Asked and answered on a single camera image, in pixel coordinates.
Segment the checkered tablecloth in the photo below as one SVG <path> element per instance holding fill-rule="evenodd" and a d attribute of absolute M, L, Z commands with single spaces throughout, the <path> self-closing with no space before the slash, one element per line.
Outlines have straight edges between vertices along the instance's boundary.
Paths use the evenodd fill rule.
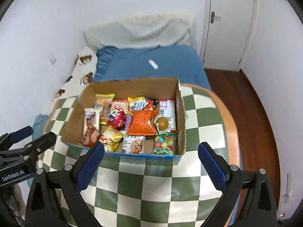
<path fill-rule="evenodd" d="M 130 164 L 103 159 L 82 197 L 104 227 L 197 227 L 210 214 L 221 196 L 215 190 L 198 158 L 200 142 L 208 142 L 228 161 L 225 127 L 219 109 L 208 92 L 181 87 L 189 117 L 186 153 L 177 166 Z M 61 142 L 77 97 L 59 100 L 46 132 L 57 134 L 57 142 L 45 151 L 38 166 L 61 170 L 86 153 Z M 63 194 L 57 190 L 70 224 L 76 225 Z"/>

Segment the cardboard box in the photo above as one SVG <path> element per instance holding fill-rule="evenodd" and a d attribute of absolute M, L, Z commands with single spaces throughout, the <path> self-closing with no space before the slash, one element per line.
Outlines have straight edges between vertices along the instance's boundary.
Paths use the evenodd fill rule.
<path fill-rule="evenodd" d="M 177 165 L 181 156 L 185 153 L 185 111 L 181 97 L 180 83 L 173 78 L 146 78 L 118 80 L 108 82 L 94 82 L 87 86 L 79 101 L 76 103 L 74 111 L 66 125 L 62 142 L 67 145 L 80 147 L 78 144 L 83 136 L 84 108 L 94 107 L 95 94 L 115 93 L 115 99 L 127 99 L 127 97 L 147 96 L 153 99 L 175 99 L 176 123 L 178 130 L 177 155 L 151 155 L 154 140 L 146 139 L 144 143 L 145 154 L 122 154 L 122 143 L 116 152 L 106 152 L 104 158 L 120 160 L 130 163 L 147 163 L 155 165 Z M 107 126 L 101 127 L 101 133 Z"/>

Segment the orange snack bag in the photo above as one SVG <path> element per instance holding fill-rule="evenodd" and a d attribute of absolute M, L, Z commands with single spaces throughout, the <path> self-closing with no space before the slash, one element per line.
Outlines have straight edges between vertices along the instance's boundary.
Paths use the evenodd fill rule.
<path fill-rule="evenodd" d="M 132 111 L 133 120 L 129 126 L 127 135 L 156 135 L 157 130 L 154 125 L 154 119 L 159 110 Z"/>

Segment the wooden floor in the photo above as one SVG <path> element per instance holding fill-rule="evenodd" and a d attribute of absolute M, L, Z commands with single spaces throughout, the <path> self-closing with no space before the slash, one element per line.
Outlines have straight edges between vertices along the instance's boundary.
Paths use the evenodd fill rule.
<path fill-rule="evenodd" d="M 275 195 L 280 196 L 280 166 L 274 135 L 264 108 L 242 71 L 205 69 L 212 91 L 229 109 L 238 129 L 243 168 L 264 168 Z"/>

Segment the blue bed sheet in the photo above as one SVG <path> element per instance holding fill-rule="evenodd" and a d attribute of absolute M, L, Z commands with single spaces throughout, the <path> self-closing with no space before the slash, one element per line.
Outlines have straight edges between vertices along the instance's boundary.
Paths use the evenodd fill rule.
<path fill-rule="evenodd" d="M 97 71 L 93 82 L 144 77 L 177 77 L 181 83 L 195 84 L 211 90 L 197 53 L 184 45 L 152 48 L 124 48 L 108 46 L 96 53 Z M 153 60 L 158 69 L 154 69 Z"/>

